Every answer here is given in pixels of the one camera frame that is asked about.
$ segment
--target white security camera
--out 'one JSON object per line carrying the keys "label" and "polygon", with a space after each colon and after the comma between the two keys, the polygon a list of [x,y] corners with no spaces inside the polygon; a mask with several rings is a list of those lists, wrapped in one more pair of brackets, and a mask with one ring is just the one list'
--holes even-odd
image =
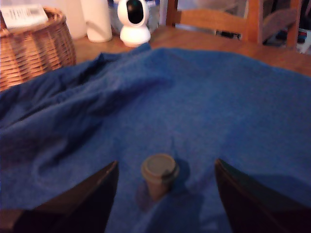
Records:
{"label": "white security camera", "polygon": [[123,24],[120,39],[126,46],[134,48],[150,40],[151,35],[146,26],[149,9],[145,0],[120,0],[118,17]]}

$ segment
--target black object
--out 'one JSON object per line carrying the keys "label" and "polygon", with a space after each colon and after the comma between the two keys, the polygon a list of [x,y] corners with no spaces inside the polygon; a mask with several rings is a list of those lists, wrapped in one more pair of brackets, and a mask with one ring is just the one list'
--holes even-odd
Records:
{"label": "black object", "polygon": [[[303,32],[299,30],[298,37],[297,37],[297,43],[303,44],[306,41],[306,35],[303,35]],[[287,39],[287,31],[281,30],[277,35],[276,39],[278,40],[286,40]]]}
{"label": "black object", "polygon": [[311,30],[311,11],[306,16],[307,7],[310,0],[304,0],[301,5],[299,28]]}
{"label": "black object", "polygon": [[144,11],[139,0],[129,0],[126,3],[128,19],[133,24],[139,24],[144,18]]}
{"label": "black object", "polygon": [[33,210],[0,210],[0,233],[103,233],[118,179],[112,162]]}
{"label": "black object", "polygon": [[234,233],[310,231],[310,208],[265,187],[221,159],[215,162],[215,175]]}

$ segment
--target wicker basket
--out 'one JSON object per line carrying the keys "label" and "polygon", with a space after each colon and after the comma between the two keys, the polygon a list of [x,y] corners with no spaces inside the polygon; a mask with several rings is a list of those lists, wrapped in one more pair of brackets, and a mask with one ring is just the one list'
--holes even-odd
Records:
{"label": "wicker basket", "polygon": [[44,10],[49,18],[45,24],[10,32],[1,24],[0,91],[47,71],[76,64],[65,15],[55,8]]}

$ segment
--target wooden surface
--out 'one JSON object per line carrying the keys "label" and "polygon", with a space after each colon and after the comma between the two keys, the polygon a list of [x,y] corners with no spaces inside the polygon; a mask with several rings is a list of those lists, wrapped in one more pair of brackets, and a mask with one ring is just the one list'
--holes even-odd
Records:
{"label": "wooden surface", "polygon": [[281,9],[268,15],[263,22],[262,39],[263,40],[269,39],[276,32],[286,28],[287,25],[290,25],[292,22],[296,22],[296,18],[297,18],[297,10],[291,8]]}
{"label": "wooden surface", "polygon": [[[92,60],[100,52],[119,53],[131,50],[117,36],[105,43],[92,43],[85,37],[74,41],[74,44],[77,62]],[[299,54],[286,48],[268,47],[203,32],[191,32],[164,26],[159,27],[152,34],[150,44],[153,49],[166,47],[239,53],[269,65],[289,69],[311,77],[311,56]]]}
{"label": "wooden surface", "polygon": [[198,28],[244,34],[246,20],[227,12],[210,9],[177,11],[174,22]]}

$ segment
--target small cup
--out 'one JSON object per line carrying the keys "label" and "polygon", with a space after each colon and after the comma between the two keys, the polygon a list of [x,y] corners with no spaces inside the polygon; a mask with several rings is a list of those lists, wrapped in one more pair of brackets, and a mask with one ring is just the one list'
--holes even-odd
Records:
{"label": "small cup", "polygon": [[170,191],[179,167],[171,156],[155,154],[143,162],[141,172],[152,200],[158,201]]}

